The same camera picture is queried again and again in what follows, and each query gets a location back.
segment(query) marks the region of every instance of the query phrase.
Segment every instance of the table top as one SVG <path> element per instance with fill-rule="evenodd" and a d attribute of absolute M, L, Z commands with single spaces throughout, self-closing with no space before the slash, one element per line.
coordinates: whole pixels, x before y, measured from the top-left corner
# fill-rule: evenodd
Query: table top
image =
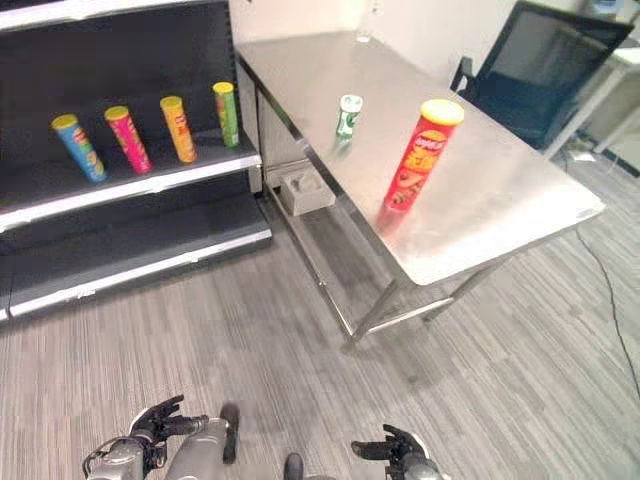
<path fill-rule="evenodd" d="M 237 50 L 305 151 L 418 285 L 489 264 L 604 209 L 561 169 L 375 39 L 358 43 L 353 32 L 341 32 Z M 345 146 L 335 130 L 348 93 L 362 96 L 364 106 Z M 466 117 L 411 211 L 394 214 L 382 200 L 429 98 L 456 100 Z"/>

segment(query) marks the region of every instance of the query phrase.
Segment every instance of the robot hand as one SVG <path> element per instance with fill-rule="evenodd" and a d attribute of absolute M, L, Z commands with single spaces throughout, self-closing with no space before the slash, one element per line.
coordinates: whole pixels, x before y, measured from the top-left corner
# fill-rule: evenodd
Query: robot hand
<path fill-rule="evenodd" d="M 388 461 L 386 473 L 392 480 L 442 479 L 437 465 L 429 458 L 427 449 L 412 433 L 392 425 L 383 425 L 384 442 L 352 442 L 353 452 L 365 460 Z"/>

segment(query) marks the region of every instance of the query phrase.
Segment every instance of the black mesh chair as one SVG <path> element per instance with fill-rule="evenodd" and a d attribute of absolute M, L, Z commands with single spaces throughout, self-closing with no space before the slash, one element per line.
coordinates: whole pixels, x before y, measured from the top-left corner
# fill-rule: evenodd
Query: black mesh chair
<path fill-rule="evenodd" d="M 576 109 L 575 97 L 632 25 L 516 3 L 477 76 L 463 57 L 451 89 L 529 145 L 551 143 Z"/>

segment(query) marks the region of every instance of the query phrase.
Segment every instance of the white box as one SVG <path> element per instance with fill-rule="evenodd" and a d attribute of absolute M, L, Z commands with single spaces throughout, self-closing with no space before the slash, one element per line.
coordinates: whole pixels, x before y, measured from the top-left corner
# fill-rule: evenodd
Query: white box
<path fill-rule="evenodd" d="M 329 207 L 336 201 L 336 196 L 313 167 L 288 173 L 280 180 L 282 203 L 293 216 Z"/>

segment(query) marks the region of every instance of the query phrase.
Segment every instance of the red pringles can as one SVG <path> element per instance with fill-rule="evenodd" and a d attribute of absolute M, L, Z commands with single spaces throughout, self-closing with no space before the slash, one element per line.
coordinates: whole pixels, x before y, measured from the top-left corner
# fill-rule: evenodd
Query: red pringles can
<path fill-rule="evenodd" d="M 108 108 L 104 112 L 104 118 L 109 122 L 134 171 L 138 175 L 150 172 L 151 161 L 133 125 L 129 109 L 121 105 Z"/>
<path fill-rule="evenodd" d="M 395 210 L 411 208 L 456 126 L 464 120 L 464 109 L 445 99 L 427 100 L 420 107 L 420 113 L 384 199 L 384 203 Z"/>

